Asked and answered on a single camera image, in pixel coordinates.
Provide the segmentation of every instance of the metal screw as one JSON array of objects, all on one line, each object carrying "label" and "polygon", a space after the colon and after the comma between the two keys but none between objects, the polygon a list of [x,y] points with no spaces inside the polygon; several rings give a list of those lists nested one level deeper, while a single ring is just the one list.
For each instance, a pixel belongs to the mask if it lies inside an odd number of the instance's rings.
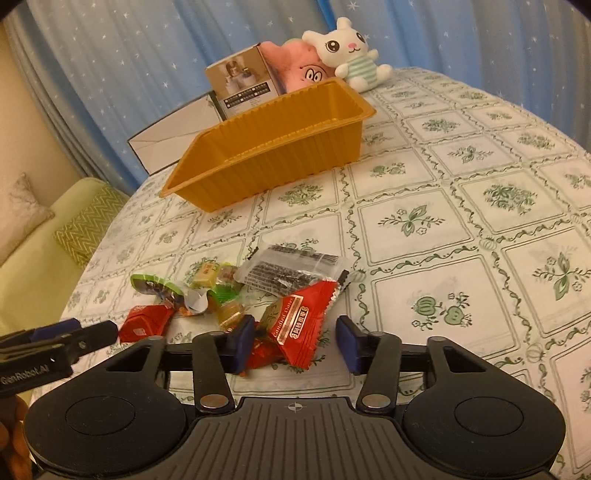
[{"label": "metal screw", "polygon": [[372,393],[366,395],[361,399],[361,403],[367,408],[385,408],[390,405],[390,399],[386,395],[379,393]]},{"label": "metal screw", "polygon": [[199,399],[199,403],[205,408],[222,408],[228,404],[229,400],[224,395],[220,395],[219,393],[211,393],[209,395],[204,395]]}]

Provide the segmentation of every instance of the orange plastic tray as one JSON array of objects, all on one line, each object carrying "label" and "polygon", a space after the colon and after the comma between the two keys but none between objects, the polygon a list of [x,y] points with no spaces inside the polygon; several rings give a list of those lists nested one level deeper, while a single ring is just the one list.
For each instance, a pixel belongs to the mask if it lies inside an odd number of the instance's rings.
[{"label": "orange plastic tray", "polygon": [[257,193],[356,161],[375,109],[333,78],[288,93],[199,134],[161,197],[214,212]]}]

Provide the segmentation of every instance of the stuffed animal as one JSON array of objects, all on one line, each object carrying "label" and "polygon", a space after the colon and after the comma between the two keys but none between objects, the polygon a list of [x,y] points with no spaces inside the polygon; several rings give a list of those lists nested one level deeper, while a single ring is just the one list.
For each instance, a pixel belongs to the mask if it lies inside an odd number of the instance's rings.
[{"label": "stuffed animal", "polygon": [[335,69],[322,63],[316,49],[300,39],[288,40],[281,47],[264,41],[260,49],[267,63],[277,72],[286,92],[335,76]]},{"label": "stuffed animal", "polygon": [[348,18],[340,17],[336,30],[326,35],[308,30],[302,40],[314,45],[320,60],[335,68],[335,75],[359,93],[371,90],[392,75],[390,65],[375,64],[378,51],[369,49],[364,37],[351,28]]}]

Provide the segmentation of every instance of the tablecloth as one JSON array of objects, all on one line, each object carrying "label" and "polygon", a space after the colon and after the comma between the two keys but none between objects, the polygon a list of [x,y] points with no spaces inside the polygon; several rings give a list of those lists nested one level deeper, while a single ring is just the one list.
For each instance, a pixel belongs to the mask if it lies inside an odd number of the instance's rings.
[{"label": "tablecloth", "polygon": [[[442,74],[398,70],[364,94],[362,158],[215,213],[158,193],[150,177],[109,228],[63,314],[84,324],[148,304],[129,276],[189,279],[208,259],[241,263],[258,242],[348,255],[353,283],[330,311],[308,371],[275,364],[229,375],[243,395],[356,398],[334,339],[348,314],[406,343],[443,335],[555,402],[567,436],[553,471],[591,478],[591,156],[526,110]],[[256,296],[258,317],[272,298]],[[174,319],[170,342],[216,329]],[[84,357],[79,374],[121,351]],[[40,394],[59,385],[48,385]],[[405,375],[399,401],[422,389]],[[189,374],[171,392],[193,401]]]}]

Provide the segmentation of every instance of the black candy packet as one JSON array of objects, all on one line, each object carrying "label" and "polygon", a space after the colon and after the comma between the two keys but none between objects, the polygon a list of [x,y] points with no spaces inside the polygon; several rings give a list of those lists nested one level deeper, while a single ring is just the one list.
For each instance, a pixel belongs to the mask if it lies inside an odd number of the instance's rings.
[{"label": "black candy packet", "polygon": [[351,261],[346,257],[262,244],[236,270],[235,278],[277,297],[287,297],[321,280],[338,281],[343,286],[350,268]]}]

